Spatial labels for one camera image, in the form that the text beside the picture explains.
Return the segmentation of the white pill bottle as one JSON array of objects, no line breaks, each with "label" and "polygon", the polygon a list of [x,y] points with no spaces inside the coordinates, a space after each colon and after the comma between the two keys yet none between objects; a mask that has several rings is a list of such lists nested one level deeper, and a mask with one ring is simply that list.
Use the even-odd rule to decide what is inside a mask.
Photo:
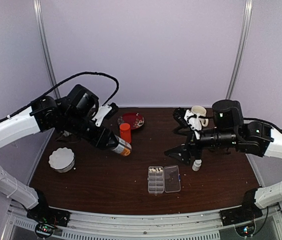
[{"label": "white pill bottle", "polygon": [[192,170],[197,172],[200,167],[202,165],[202,160],[201,159],[196,159],[194,162],[193,162],[193,165],[192,165]]}]

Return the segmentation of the grey lid pill bottle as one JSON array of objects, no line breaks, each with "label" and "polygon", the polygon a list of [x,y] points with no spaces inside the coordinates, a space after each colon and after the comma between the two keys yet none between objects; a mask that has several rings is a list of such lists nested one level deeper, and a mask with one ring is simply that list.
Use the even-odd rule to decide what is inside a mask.
[{"label": "grey lid pill bottle", "polygon": [[110,149],[117,153],[120,154],[124,157],[128,156],[131,154],[132,152],[132,146],[130,143],[128,143],[127,141],[123,140],[122,138],[115,136],[116,137],[116,142],[115,145],[113,147],[111,147]]}]

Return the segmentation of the orange pill bottle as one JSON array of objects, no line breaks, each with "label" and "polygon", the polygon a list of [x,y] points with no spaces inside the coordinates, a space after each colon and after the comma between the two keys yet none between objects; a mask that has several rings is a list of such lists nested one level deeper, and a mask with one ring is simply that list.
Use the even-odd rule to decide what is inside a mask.
[{"label": "orange pill bottle", "polygon": [[130,144],[132,142],[132,139],[131,139],[131,126],[130,126],[130,124],[122,123],[119,126],[119,129],[120,129],[120,137]]}]

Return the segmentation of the clear plastic pill organizer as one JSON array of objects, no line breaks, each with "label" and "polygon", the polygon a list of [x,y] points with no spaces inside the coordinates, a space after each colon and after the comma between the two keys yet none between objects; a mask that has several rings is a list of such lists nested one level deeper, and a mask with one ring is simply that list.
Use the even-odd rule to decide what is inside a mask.
[{"label": "clear plastic pill organizer", "polygon": [[[161,173],[150,173],[150,168],[161,168]],[[177,193],[181,190],[181,178],[178,165],[149,166],[147,176],[149,194]]]}]

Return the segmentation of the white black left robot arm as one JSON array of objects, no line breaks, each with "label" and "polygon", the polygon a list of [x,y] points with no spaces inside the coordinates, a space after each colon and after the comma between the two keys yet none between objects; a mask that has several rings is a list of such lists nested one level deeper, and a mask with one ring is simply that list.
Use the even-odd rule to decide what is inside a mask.
[{"label": "white black left robot arm", "polygon": [[[41,96],[15,115],[0,122],[0,149],[24,137],[50,129],[69,132],[92,146],[115,149],[118,138],[102,122],[118,111],[115,103],[99,105],[98,97],[77,84],[67,96],[54,99]],[[23,184],[0,166],[0,192],[22,204],[42,222],[53,217],[44,193]]]}]

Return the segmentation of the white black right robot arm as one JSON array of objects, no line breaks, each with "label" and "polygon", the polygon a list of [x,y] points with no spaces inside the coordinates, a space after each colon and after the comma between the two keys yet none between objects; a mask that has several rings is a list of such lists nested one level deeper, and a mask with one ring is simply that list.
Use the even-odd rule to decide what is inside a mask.
[{"label": "white black right robot arm", "polygon": [[243,117],[240,102],[223,99],[212,105],[213,128],[203,128],[201,120],[209,117],[188,109],[177,108],[174,120],[179,124],[173,132],[186,136],[186,141],[164,154],[195,168],[203,150],[230,149],[259,157],[282,159],[282,129],[258,118]]}]

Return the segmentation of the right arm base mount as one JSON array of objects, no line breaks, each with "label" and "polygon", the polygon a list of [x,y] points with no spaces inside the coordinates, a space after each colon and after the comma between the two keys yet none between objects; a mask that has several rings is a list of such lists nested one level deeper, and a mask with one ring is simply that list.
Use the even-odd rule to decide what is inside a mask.
[{"label": "right arm base mount", "polygon": [[249,203],[220,211],[223,226],[233,225],[236,234],[245,239],[251,238],[257,233],[255,220],[262,216],[263,211]]}]

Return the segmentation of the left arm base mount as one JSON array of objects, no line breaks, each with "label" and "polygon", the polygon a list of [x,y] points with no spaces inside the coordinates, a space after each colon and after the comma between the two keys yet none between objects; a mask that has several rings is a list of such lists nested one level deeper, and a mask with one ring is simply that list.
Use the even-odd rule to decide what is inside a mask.
[{"label": "left arm base mount", "polygon": [[34,227],[34,233],[40,239],[49,238],[58,227],[67,227],[68,225],[70,212],[51,208],[44,201],[39,202],[34,208],[28,209],[25,206],[23,208],[27,212],[26,216],[37,222]]}]

